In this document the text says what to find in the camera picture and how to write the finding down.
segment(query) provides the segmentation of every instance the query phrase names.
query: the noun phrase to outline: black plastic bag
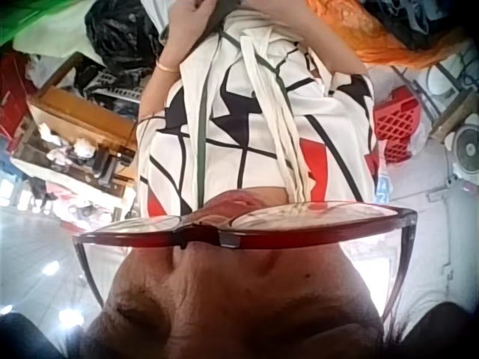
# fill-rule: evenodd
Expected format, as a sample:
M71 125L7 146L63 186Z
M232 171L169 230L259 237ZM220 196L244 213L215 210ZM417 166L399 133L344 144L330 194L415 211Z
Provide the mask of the black plastic bag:
M133 88L153 72L162 46L140 0L97 0L85 16L87 36L118 87Z

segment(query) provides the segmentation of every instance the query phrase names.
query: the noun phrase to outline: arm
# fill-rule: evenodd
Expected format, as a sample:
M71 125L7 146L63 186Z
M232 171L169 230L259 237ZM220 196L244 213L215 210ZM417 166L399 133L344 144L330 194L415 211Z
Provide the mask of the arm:
M305 0L247 0L249 7L290 26L305 39L331 74L367 73L366 66L353 50L327 24L312 13Z
M203 34L216 0L177 0L171 7L170 37L156 67L141 95L140 120L161 112L173 84L180 79L180 64Z

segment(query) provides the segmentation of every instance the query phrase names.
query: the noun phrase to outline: eyeglass frame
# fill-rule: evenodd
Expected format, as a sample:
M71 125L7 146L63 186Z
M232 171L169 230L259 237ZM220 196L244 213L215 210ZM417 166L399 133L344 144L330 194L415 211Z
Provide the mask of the eyeglass frame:
M391 294L381 315L384 322L391 314L406 278L414 247L418 213L412 209L378 204L368 205L389 209L396 212L396 214L360 219L347 223L295 228L292 230L238 230L229 227L235 220L244 215L232 218L227 225L217 227L196 223L185 224L180 216L165 215L157 218L179 218L180 223L169 230L150 233L82 233L73 237L73 245L80 266L85 273L87 283L98 304L103 308L103 297L91 273L85 252L85 244L122 248L169 248L180 246L184 249L189 243L202 242L216 247L237 250L284 250L337 244L401 229L399 267ZM295 236L294 241L292 241L292 233L301 236Z

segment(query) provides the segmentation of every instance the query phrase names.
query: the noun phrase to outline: woman's left hand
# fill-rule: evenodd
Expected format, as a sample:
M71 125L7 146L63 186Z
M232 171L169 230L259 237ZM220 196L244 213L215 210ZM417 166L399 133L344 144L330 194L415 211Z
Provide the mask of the woman's left hand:
M217 0L176 0L170 9L170 34L162 64L178 67L204 33Z

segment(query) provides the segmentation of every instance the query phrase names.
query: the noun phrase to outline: red plastic basket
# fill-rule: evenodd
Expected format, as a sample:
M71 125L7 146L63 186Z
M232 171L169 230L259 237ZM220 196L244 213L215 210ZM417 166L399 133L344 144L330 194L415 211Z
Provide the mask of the red plastic basket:
M421 107L406 86L394 90L391 101L375 108L376 136L381 141L388 141L385 148L387 163L398 163L411 157L407 147L420 121Z

